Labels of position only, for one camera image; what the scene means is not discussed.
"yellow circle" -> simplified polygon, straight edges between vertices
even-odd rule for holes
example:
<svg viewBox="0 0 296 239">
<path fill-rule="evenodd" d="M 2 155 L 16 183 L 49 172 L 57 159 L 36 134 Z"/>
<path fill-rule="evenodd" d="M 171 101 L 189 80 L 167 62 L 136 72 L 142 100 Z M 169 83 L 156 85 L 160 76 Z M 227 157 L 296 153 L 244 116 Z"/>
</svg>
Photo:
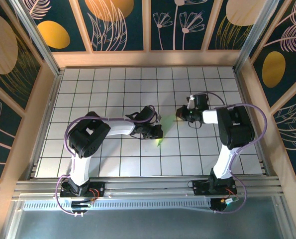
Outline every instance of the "yellow circle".
<svg viewBox="0 0 296 239">
<path fill-rule="evenodd" d="M 126 18 L 132 12 L 134 5 L 133 0 L 85 0 L 85 2 L 92 14 L 104 21 L 116 21 L 119 19 L 113 11 L 113 6 L 116 11 L 120 9 L 123 17 Z"/>
<path fill-rule="evenodd" d="M 8 74 L 17 62 L 16 35 L 11 26 L 0 16 L 0 74 Z"/>
<path fill-rule="evenodd" d="M 250 26 L 256 22 L 265 0 L 228 0 L 226 17 L 237 26 Z"/>
<path fill-rule="evenodd" d="M 278 51 L 272 51 L 267 55 L 263 64 L 263 82 L 269 87 L 275 87 L 282 79 L 286 68 L 284 56 Z"/>
<path fill-rule="evenodd" d="M 43 21 L 37 26 L 47 45 L 57 49 L 63 49 L 70 43 L 68 32 L 60 24 L 54 21 Z"/>
</svg>

